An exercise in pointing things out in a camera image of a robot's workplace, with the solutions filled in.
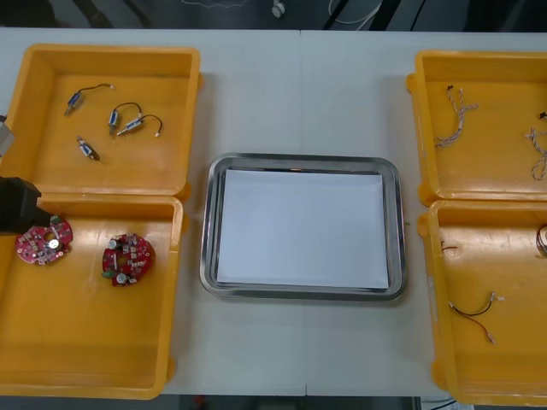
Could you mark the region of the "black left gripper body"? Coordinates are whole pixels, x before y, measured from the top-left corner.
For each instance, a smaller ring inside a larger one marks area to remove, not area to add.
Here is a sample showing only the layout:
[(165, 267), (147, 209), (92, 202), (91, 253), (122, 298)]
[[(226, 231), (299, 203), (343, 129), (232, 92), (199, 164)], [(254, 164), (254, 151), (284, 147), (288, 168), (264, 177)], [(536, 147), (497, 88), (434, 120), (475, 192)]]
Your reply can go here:
[(20, 179), (1, 177), (1, 234), (24, 234), (41, 225), (39, 190)]

